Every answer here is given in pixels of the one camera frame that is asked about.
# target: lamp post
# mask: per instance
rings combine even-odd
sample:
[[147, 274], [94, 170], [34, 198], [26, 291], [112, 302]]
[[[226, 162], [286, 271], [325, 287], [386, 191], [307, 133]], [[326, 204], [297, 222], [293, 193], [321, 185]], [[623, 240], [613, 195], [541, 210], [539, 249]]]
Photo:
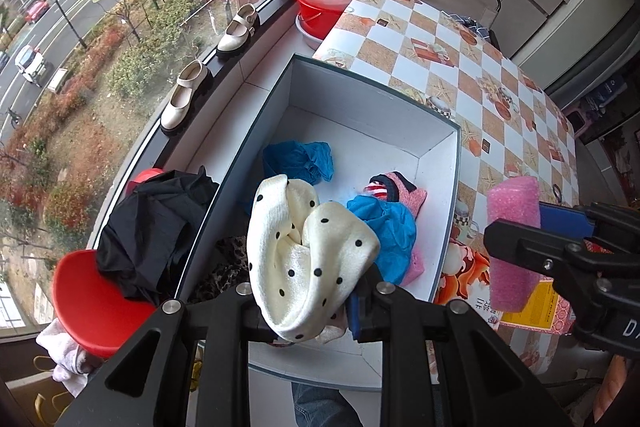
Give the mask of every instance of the lamp post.
[[66, 23], [69, 25], [69, 27], [71, 28], [71, 31], [74, 33], [74, 35], [78, 38], [78, 42], [80, 42], [80, 45], [84, 48], [84, 49], [89, 49], [89, 46], [86, 45], [86, 42], [84, 42], [84, 40], [82, 39], [82, 37], [78, 34], [78, 32], [76, 31], [76, 29], [74, 28], [74, 26], [72, 25], [71, 21], [69, 20], [69, 17], [66, 16], [65, 11], [62, 9], [62, 6], [60, 6], [60, 2], [58, 0], [52, 0], [54, 3], [56, 3], [56, 6], [58, 7], [58, 9], [60, 10], [60, 13], [62, 13], [62, 16], [65, 18]]

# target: white mary jane shoe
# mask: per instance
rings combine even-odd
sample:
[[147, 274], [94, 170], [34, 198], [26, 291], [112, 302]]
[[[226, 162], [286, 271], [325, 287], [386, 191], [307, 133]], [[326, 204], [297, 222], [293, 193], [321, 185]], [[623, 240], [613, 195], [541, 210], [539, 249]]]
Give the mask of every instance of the white mary jane shoe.
[[260, 17], [255, 6], [253, 4], [241, 6], [231, 24], [226, 27], [225, 34], [217, 45], [216, 55], [228, 58], [240, 54], [258, 26], [260, 26]]
[[207, 90], [212, 80], [209, 68], [199, 60], [190, 62], [180, 72], [174, 92], [160, 117], [162, 132], [170, 135], [180, 131], [181, 124], [186, 122], [191, 102]]

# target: jeans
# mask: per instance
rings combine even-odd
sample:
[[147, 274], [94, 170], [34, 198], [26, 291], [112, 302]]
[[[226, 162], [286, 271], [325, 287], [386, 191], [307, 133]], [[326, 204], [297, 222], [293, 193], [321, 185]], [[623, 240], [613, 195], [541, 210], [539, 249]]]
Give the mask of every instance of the jeans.
[[358, 413], [336, 389], [291, 382], [298, 427], [362, 427]]

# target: street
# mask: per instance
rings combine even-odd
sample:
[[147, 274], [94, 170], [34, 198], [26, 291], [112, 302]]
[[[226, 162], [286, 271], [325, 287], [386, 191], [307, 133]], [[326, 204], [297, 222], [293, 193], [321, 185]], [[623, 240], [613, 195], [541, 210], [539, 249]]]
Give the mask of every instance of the street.
[[[101, 0], [98, 4], [91, 0], [59, 0], [62, 9], [71, 20], [79, 35], [84, 36], [117, 2], [120, 0]], [[18, 73], [15, 56], [20, 49], [29, 44], [39, 48], [45, 60], [50, 62], [50, 70], [43, 80], [44, 86], [50, 76], [66, 60], [71, 50], [78, 44], [78, 39], [68, 26], [60, 10], [50, 2], [51, 8], [33, 25], [26, 25], [16, 36], [7, 50], [9, 62], [0, 72], [0, 142], [6, 144], [14, 131], [9, 108], [22, 119], [26, 118], [31, 107], [36, 103], [41, 88]]]

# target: floor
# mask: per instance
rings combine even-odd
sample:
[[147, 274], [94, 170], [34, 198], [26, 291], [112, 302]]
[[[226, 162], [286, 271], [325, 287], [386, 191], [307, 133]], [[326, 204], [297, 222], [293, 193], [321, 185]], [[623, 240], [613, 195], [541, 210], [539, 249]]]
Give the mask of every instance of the floor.
[[[380, 425], [380, 393], [343, 391], [358, 412], [363, 427]], [[194, 427], [198, 391], [190, 396], [186, 427]], [[296, 427], [291, 384], [280, 378], [249, 371], [249, 407], [252, 427]]]

